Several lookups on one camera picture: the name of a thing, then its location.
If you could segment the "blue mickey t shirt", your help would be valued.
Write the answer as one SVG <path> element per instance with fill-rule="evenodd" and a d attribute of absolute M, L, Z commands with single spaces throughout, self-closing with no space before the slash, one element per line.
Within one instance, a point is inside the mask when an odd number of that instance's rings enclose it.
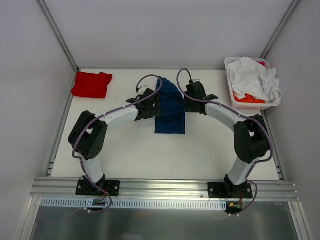
<path fill-rule="evenodd" d="M 159 90 L 161 115 L 155 117 L 155 134 L 186 133 L 186 115 L 184 98 L 171 81 L 161 78 L 162 87 Z"/>

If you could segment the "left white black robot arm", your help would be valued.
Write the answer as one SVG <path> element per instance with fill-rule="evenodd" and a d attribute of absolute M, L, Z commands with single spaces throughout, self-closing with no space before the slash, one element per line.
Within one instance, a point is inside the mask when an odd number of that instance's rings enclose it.
<path fill-rule="evenodd" d="M 107 131 L 128 122 L 160 116 L 160 102 L 158 91 L 147 88 L 143 94 L 128 99 L 123 106 L 106 113 L 94 114 L 88 110 L 81 113 L 68 137 L 72 157 L 80 161 L 83 171 L 83 176 L 77 182 L 77 196 L 119 195 L 120 181 L 108 180 L 99 160 Z"/>

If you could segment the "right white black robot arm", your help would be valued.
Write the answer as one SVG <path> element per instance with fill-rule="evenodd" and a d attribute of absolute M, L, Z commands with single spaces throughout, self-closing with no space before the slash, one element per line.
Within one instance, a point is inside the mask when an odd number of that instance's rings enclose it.
<path fill-rule="evenodd" d="M 190 80 L 184 92 L 185 111 L 211 117 L 233 131 L 236 160 L 223 182 L 208 183 L 210 198 L 251 199 L 252 189 L 248 176 L 254 164 L 271 151 L 270 137 L 261 115 L 244 116 L 218 101 L 214 94 L 207 95 L 199 81 Z"/>

